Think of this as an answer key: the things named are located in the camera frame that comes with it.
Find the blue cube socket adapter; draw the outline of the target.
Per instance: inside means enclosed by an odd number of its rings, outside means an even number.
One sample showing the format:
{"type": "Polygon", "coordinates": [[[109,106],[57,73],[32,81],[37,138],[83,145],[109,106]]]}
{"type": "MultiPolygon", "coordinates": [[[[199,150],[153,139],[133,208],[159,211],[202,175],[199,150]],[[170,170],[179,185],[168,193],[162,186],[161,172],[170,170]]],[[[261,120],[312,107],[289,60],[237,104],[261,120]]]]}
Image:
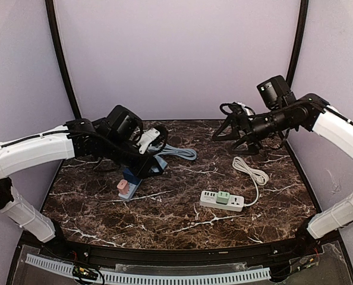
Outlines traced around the blue cube socket adapter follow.
{"type": "Polygon", "coordinates": [[[122,174],[123,174],[123,177],[124,179],[128,182],[128,183],[131,183],[131,184],[134,184],[134,185],[139,185],[141,184],[141,179],[136,177],[131,171],[129,168],[125,168],[123,171],[122,171],[122,174]]]}

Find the pink plug adapter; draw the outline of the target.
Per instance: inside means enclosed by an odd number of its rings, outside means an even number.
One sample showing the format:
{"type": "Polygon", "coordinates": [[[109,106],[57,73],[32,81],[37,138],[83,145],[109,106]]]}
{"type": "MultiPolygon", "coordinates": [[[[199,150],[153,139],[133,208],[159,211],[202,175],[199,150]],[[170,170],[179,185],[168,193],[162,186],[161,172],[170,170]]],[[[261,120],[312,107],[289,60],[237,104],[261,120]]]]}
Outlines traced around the pink plug adapter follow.
{"type": "Polygon", "coordinates": [[[121,195],[127,195],[130,189],[128,181],[125,179],[121,179],[116,187],[121,195]]]}

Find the green plug adapter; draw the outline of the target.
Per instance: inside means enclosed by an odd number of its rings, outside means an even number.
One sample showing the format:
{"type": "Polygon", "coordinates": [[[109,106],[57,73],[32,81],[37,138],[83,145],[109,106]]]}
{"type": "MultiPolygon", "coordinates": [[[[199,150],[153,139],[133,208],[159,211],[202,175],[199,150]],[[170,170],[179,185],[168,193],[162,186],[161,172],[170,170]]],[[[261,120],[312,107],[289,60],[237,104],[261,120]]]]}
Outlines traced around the green plug adapter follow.
{"type": "Polygon", "coordinates": [[[230,193],[229,192],[224,192],[224,191],[219,191],[217,196],[216,196],[216,202],[218,204],[223,204],[227,205],[229,198],[230,198],[230,193]]]}

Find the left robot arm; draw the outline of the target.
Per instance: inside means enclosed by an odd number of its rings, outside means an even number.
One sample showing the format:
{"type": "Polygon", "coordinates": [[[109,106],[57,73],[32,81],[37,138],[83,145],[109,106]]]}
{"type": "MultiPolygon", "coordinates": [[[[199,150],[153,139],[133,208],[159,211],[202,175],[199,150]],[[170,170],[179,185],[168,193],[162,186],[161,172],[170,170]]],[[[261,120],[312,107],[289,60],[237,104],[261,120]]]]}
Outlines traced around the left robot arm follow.
{"type": "Polygon", "coordinates": [[[168,131],[164,126],[144,131],[142,122],[137,121],[118,129],[101,129],[107,125],[106,121],[80,119],[19,140],[0,142],[0,212],[42,243],[49,243],[62,239],[60,226],[18,193],[11,174],[47,162],[84,156],[112,160],[128,167],[140,179],[162,174],[155,158],[158,152],[149,147],[166,145],[168,131]]]}

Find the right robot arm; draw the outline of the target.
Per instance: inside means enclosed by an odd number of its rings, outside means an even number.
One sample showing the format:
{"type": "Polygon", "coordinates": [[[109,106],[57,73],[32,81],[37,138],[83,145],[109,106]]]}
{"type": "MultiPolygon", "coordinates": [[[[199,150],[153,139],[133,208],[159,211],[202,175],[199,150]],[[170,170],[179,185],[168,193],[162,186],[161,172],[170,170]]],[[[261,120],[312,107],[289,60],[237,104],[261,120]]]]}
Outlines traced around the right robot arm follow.
{"type": "MultiPolygon", "coordinates": [[[[297,99],[283,76],[277,75],[257,86],[269,112],[256,115],[242,104],[223,103],[224,123],[213,134],[213,141],[233,141],[231,152],[259,153],[261,141],[278,132],[300,127],[330,141],[353,159],[353,122],[328,101],[309,93],[297,99]]],[[[308,219],[297,231],[301,240],[317,240],[353,223],[353,192],[322,213],[308,219]]]]}

